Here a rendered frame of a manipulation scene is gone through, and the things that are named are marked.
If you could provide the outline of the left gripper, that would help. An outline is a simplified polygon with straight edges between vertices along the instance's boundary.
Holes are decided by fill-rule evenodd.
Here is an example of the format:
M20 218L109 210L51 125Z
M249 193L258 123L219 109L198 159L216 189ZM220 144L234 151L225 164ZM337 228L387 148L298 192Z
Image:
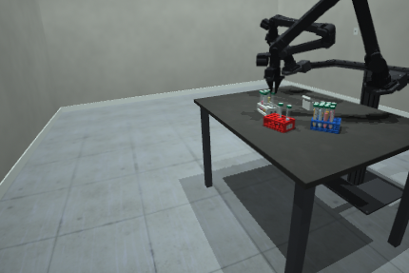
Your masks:
M281 81L282 81L282 78L284 79L284 77L285 77L285 76L282 76L282 75L281 75L281 77L279 77L279 78L274 77L274 78L273 78L273 81L272 81L272 80L271 80L271 81L265 80L266 83L267 83L268 86L269 86L270 92L273 91L273 82L275 82L275 94L277 93L278 87L279 87L279 85L280 85L280 83L281 83ZM280 81L279 81L279 80L280 80ZM278 84L278 86L277 86L277 84Z

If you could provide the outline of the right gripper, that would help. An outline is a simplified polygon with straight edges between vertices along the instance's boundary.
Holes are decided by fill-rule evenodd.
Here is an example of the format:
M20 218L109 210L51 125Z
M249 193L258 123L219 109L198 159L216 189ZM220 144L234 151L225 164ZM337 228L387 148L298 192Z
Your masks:
M269 35L268 35L268 33L266 34L265 40L267 40L266 43L269 45L269 47L270 47L270 43L272 43L279 36L280 35L279 34L277 35L277 33L273 34L273 35L271 35L270 33L269 33Z

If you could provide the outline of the red lego-style plate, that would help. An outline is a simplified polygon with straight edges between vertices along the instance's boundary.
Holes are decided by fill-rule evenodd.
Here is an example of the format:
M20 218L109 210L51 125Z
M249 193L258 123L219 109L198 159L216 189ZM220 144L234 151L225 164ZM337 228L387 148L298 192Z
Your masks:
M272 113L263 116L263 125L265 127L269 127L278 130L279 132L285 133L286 131L295 128L295 119L290 118L289 121L285 121L285 117L286 116L282 115L282 118L278 118L278 113Z

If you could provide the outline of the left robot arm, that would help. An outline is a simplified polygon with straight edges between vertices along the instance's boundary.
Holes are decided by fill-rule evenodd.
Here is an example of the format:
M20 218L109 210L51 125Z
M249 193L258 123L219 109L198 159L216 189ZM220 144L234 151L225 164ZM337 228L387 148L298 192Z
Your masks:
M331 2L333 3L331 3ZM264 70L264 77L267 81L273 81L274 77L281 77L281 57L278 58L280 52L287 47L298 35L313 24L330 8L334 7L340 0L320 0L306 14L304 14L296 23L294 23L287 31L276 38L270 45L269 52L258 53L256 59L257 67L270 68ZM367 70L371 70L373 81L368 80L366 85L373 88L388 90L398 83L398 80L391 79L388 65L380 55L380 47L378 44L375 28L369 9L367 0L352 0L355 13L360 26L360 33L367 55L365 53L364 62ZM278 41L277 41L278 40ZM276 41L276 43L275 43ZM271 55L272 54L272 55ZM368 57L370 56L370 57ZM270 57L270 58L269 58ZM386 66L387 65L387 66ZM379 72L379 73L378 73Z

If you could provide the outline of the white tube rack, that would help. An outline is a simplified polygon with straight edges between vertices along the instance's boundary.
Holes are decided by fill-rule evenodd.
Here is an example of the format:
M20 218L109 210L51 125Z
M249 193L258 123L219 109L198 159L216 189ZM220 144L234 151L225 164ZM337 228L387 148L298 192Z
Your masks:
M261 110L260 107L264 108L265 111ZM277 106L277 105L274 104L274 107L271 107L271 102L268 103L266 106L264 106L264 105L258 103L257 110L258 110L262 115L265 116L265 115L269 115L269 114L272 114L272 113L278 113L278 111L279 111L279 106Z

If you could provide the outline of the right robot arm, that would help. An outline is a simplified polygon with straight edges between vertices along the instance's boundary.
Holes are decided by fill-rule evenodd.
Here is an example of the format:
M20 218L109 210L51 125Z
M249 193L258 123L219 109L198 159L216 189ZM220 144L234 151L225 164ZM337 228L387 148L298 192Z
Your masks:
M298 21L298 19L294 18L288 18L282 15L275 15L271 17L270 19L270 25L268 26L268 19L264 18L260 24L260 27L263 29L268 30L268 27L270 29L268 30L268 35L270 34L276 34L278 35L278 26L279 27L287 27L290 28L294 23ZM335 39L336 39L336 27L333 24L328 24L328 23L313 23L310 25L305 31L309 32L314 32L316 35L321 36L322 39L314 40L302 44L298 44L296 46L287 46L285 47L282 51L280 52L279 56L281 57L281 60L285 60L284 67L282 70L286 71L294 71L297 68L300 68L301 65L297 65L294 58L293 54L296 53L301 53L313 49L322 49L326 48L329 49L332 45L335 44ZM289 49L286 49L289 48Z

